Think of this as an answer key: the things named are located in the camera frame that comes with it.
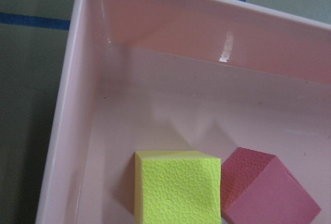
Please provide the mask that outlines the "pink plastic bin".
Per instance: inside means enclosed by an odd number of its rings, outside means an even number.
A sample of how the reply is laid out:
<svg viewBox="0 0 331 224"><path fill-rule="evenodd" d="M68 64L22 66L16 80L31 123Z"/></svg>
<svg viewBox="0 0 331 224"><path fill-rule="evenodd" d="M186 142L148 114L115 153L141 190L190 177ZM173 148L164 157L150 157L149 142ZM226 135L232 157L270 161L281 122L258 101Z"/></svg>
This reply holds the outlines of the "pink plastic bin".
<svg viewBox="0 0 331 224"><path fill-rule="evenodd" d="M330 25L236 0L75 0L36 223L133 223L136 150L280 158L330 223Z"/></svg>

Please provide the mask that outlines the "pink foam cube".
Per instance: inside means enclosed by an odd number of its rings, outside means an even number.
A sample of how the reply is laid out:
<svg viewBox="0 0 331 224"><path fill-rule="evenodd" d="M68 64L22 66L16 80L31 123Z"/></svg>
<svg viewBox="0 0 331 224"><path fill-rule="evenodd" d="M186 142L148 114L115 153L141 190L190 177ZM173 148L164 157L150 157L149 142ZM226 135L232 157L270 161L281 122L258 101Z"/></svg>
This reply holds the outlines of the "pink foam cube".
<svg viewBox="0 0 331 224"><path fill-rule="evenodd" d="M311 223L321 208L272 154L237 148L221 166L221 215L228 223Z"/></svg>

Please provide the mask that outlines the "yellow foam cube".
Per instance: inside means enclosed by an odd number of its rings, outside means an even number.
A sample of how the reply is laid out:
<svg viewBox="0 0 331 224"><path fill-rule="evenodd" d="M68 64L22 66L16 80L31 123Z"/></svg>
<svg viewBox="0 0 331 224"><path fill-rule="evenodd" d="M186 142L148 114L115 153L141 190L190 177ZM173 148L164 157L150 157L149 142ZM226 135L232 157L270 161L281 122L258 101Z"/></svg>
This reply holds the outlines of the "yellow foam cube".
<svg viewBox="0 0 331 224"><path fill-rule="evenodd" d="M136 151L136 223L221 223L221 160L199 151Z"/></svg>

